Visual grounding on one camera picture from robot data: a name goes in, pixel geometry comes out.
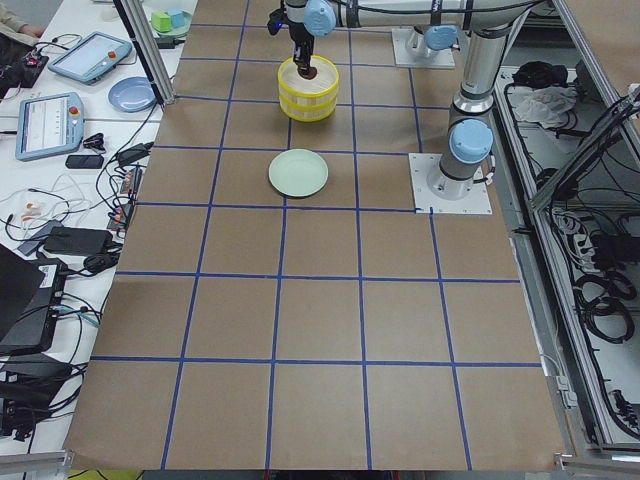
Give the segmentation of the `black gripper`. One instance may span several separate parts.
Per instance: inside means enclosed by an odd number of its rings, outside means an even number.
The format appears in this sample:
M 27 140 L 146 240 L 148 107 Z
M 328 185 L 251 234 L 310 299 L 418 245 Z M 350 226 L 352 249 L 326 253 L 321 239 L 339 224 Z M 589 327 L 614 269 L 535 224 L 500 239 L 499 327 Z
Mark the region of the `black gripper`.
M 314 51 L 314 36 L 306 29 L 293 29 L 294 42 L 293 61 L 298 68 L 310 68 Z

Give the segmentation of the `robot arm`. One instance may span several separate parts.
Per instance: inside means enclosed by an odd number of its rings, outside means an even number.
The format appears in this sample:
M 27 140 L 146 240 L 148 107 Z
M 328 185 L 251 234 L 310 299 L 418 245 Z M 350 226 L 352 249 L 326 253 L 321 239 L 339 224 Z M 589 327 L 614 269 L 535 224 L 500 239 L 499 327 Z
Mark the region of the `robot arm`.
M 458 28 L 455 25 L 414 26 L 405 48 L 413 56 L 426 57 L 432 52 L 450 49 L 456 43 L 457 36 Z
M 282 1 L 269 14 L 276 35 L 288 27 L 294 42 L 292 61 L 299 76 L 311 79 L 314 42 L 337 27 L 455 26 L 470 33 L 463 78 L 452 98 L 448 150 L 427 175 L 431 192 L 446 200 L 464 198 L 474 175 L 491 153 L 494 136 L 486 114 L 493 105 L 497 74 L 514 22 L 535 1 Z

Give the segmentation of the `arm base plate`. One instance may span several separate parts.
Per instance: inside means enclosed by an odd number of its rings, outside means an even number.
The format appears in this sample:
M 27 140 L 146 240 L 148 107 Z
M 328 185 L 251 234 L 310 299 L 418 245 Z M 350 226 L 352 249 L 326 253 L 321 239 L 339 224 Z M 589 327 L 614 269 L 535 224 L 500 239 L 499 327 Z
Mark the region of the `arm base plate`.
M 393 28 L 391 34 L 395 64 L 398 67 L 455 68 L 452 50 L 458 37 L 456 26 Z
M 453 180 L 441 171 L 441 157 L 436 153 L 408 155 L 414 211 L 418 214 L 492 215 L 482 168 L 476 169 L 472 179 Z

